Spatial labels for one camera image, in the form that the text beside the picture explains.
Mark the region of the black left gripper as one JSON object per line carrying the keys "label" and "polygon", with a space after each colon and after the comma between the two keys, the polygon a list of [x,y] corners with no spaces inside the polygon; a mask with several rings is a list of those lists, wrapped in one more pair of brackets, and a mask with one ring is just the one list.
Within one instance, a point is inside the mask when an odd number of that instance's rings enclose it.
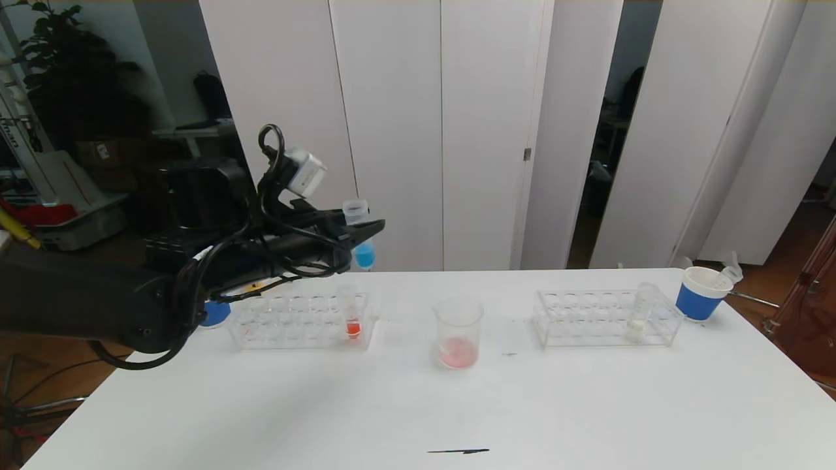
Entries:
{"label": "black left gripper", "polygon": [[253,252],[268,277],[330,277],[349,268],[351,249],[385,229],[384,219],[349,223],[342,209],[290,200],[291,212],[253,214]]}

